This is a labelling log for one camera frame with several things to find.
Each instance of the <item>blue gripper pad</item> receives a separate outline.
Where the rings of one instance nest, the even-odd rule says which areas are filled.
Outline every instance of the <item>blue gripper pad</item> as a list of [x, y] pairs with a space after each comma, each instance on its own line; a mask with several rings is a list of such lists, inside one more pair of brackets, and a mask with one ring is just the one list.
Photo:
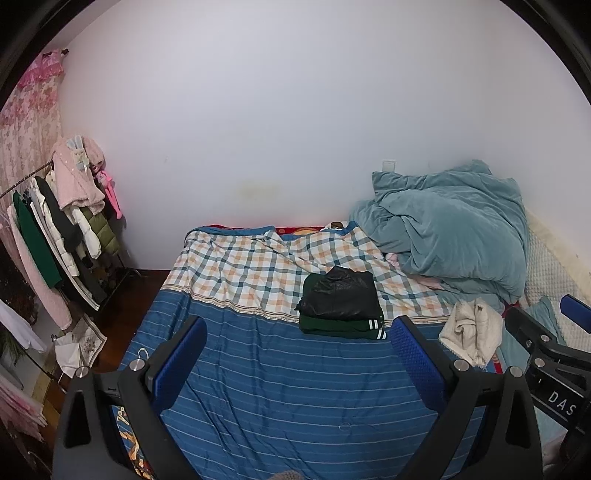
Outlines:
[[205, 320], [191, 317], [152, 354], [145, 383], [152, 394], [152, 408], [156, 414], [174, 405], [206, 341]]
[[400, 318], [392, 323], [390, 341], [425, 406], [441, 414], [447, 406], [446, 382]]
[[591, 333], [591, 308], [571, 295], [565, 295], [560, 300], [560, 311], [585, 332]]

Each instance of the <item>metal screw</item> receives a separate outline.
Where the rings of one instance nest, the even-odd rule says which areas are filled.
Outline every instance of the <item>metal screw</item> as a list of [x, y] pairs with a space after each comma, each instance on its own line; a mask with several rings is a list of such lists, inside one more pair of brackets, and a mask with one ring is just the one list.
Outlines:
[[129, 368], [132, 369], [134, 372], [137, 372], [138, 370], [142, 370], [143, 367], [145, 367], [146, 362], [144, 362], [144, 360], [142, 360], [141, 358], [136, 358], [135, 360], [132, 360], [129, 363]]
[[76, 369], [75, 375], [78, 378], [84, 378], [86, 375], [88, 375], [88, 372], [90, 372], [90, 368], [88, 368], [88, 367], [80, 367], [80, 368]]
[[456, 367], [456, 369], [460, 372], [465, 372], [466, 370], [468, 370], [470, 368], [470, 364], [468, 362], [466, 362], [465, 360], [462, 360], [461, 358], [456, 360], [453, 363], [453, 366]]
[[523, 375], [523, 370], [519, 367], [512, 366], [509, 369], [509, 373], [514, 377], [521, 377]]

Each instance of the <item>blue striped bedsheet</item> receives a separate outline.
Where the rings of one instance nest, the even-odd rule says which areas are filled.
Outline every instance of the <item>blue striped bedsheet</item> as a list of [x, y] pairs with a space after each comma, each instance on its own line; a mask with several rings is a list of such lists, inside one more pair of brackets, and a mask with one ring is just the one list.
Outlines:
[[[159, 292], [121, 367], [141, 348], [152, 354], [189, 315], [207, 322], [207, 344], [161, 418], [204, 479], [289, 469], [307, 479], [393, 479], [436, 419], [389, 340], [305, 335], [172, 290]], [[420, 329], [436, 340], [442, 325]], [[475, 410], [446, 477], [461, 468], [481, 417]]]

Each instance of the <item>white puffer jacket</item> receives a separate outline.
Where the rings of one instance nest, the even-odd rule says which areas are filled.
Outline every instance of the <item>white puffer jacket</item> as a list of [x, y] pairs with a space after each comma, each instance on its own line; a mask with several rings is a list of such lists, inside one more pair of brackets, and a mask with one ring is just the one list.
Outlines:
[[[46, 180], [47, 184], [49, 185], [49, 188], [53, 192], [53, 195], [56, 195], [56, 197], [57, 197], [57, 186], [56, 186], [56, 181], [55, 181], [55, 172], [53, 170], [51, 170], [47, 174], [47, 177], [45, 177], [45, 180]], [[99, 238], [96, 236], [96, 234], [90, 228], [90, 224], [88, 223], [88, 220], [86, 220], [84, 213], [82, 213], [80, 211], [80, 208], [77, 207], [76, 205], [68, 205], [68, 206], [64, 207], [62, 210], [66, 214], [66, 216], [68, 217], [68, 220], [73, 225], [77, 224], [80, 227], [80, 230], [82, 230], [82, 234], [84, 235], [84, 244], [86, 245], [86, 248], [87, 248], [90, 256], [94, 259], [99, 258], [100, 254], [101, 254], [100, 241], [99, 241]]]
[[33, 195], [35, 195], [37, 197], [37, 200], [39, 201], [39, 205], [41, 206], [41, 210], [43, 211], [43, 216], [45, 217], [47, 229], [49, 230], [49, 234], [51, 235], [51, 238], [53, 238], [53, 241], [56, 244], [57, 251], [61, 256], [61, 259], [64, 261], [64, 264], [68, 269], [70, 275], [72, 277], [77, 277], [78, 275], [80, 275], [80, 273], [78, 272], [78, 268], [74, 263], [74, 258], [70, 253], [66, 252], [66, 249], [64, 247], [64, 239], [53, 223], [53, 218], [51, 217], [49, 206], [47, 205], [45, 197], [39, 191], [39, 187], [37, 186], [37, 181], [35, 180], [35, 178], [31, 179], [31, 190], [33, 191]]

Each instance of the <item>pink toy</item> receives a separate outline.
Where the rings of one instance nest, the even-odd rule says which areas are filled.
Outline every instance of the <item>pink toy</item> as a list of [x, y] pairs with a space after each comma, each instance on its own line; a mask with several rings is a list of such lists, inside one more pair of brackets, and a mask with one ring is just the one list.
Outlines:
[[103, 187], [105, 195], [107, 195], [107, 198], [109, 199], [113, 207], [113, 210], [115, 210], [115, 213], [117, 214], [117, 220], [121, 220], [121, 217], [123, 217], [123, 213], [121, 213], [119, 203], [117, 203], [117, 197], [115, 196], [115, 190], [113, 189], [113, 177], [111, 177], [105, 170], [100, 170], [96, 172], [95, 177], [99, 182], [100, 186]]

